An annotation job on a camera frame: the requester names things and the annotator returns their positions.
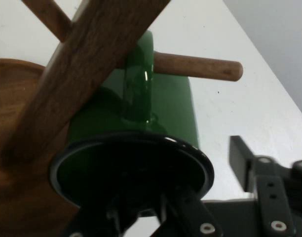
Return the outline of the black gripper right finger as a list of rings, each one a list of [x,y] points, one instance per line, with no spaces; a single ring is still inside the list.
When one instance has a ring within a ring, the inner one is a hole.
[[[229,140],[229,164],[243,191],[254,195],[262,234],[302,237],[302,160],[283,167],[252,153],[240,136]]]

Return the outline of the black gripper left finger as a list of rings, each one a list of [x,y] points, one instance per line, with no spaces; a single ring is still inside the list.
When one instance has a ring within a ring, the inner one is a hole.
[[[142,214],[156,216],[154,237],[221,237],[222,227],[191,189],[170,190],[150,207],[121,202],[108,209],[81,208],[64,230],[66,237],[122,237]]]

